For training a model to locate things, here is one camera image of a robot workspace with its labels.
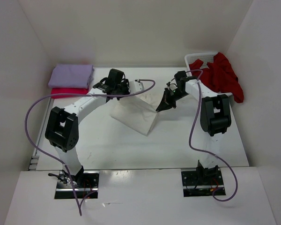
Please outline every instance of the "red cloth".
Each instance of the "red cloth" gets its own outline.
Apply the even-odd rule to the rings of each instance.
[[[88,89],[84,88],[52,88],[51,94],[87,94],[89,92]],[[53,96],[51,98],[69,98],[74,97],[73,95],[60,95],[60,96]]]
[[[190,69],[200,69],[203,61],[196,60],[189,64]],[[203,69],[203,74],[200,78],[202,83],[214,92],[232,92],[234,100],[237,103],[244,101],[244,93],[238,83],[238,77],[235,75],[231,64],[226,56],[222,53],[217,53],[214,56],[214,62],[207,63],[208,68]],[[192,72],[192,75],[199,76],[200,71]]]

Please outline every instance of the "white plastic basket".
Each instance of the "white plastic basket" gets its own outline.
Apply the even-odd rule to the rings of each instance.
[[[203,61],[203,65],[201,66],[201,69],[203,68],[207,68],[207,63],[208,62],[214,62],[214,56],[217,54],[218,52],[202,52],[202,53],[193,53],[193,54],[188,54],[184,57],[185,59],[185,63],[186,63],[186,67],[187,70],[191,70],[189,68],[189,64],[192,64],[193,62],[195,62],[197,59],[202,60]],[[232,93],[224,93],[228,96],[231,96]]]

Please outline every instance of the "stack of folded cloths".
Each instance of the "stack of folded cloths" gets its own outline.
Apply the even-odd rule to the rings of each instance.
[[[52,98],[73,97],[71,94],[87,94],[93,79],[93,65],[58,64],[48,83],[51,94],[69,94]]]

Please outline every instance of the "folded lavender towel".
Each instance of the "folded lavender towel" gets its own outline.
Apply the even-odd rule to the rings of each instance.
[[[93,65],[58,64],[48,83],[50,88],[88,88]]]

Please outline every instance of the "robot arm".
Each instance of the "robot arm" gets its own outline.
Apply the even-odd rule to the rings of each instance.
[[[197,82],[200,82],[202,103],[200,111],[200,124],[203,131],[208,132],[207,150],[218,154],[220,151],[220,143],[231,125],[230,105],[228,96],[225,94],[217,94],[213,92],[201,81],[197,81],[195,76],[187,76],[185,71],[179,71],[175,74],[176,84],[167,83],[164,90],[163,98],[156,111],[164,111],[176,108],[176,101],[192,95],[199,100],[199,88]],[[214,157],[208,155],[207,159],[202,162],[204,167],[214,166]]]
[[[129,95],[142,90],[144,87],[141,82],[129,82],[123,72],[111,69],[108,77],[95,84],[88,93],[102,97],[82,97],[65,108],[54,107],[51,110],[45,137],[69,168],[76,184],[79,185],[83,179],[83,166],[79,162],[75,147],[79,139],[79,123],[96,108],[112,99],[104,95]],[[63,173],[68,176],[64,165]]]

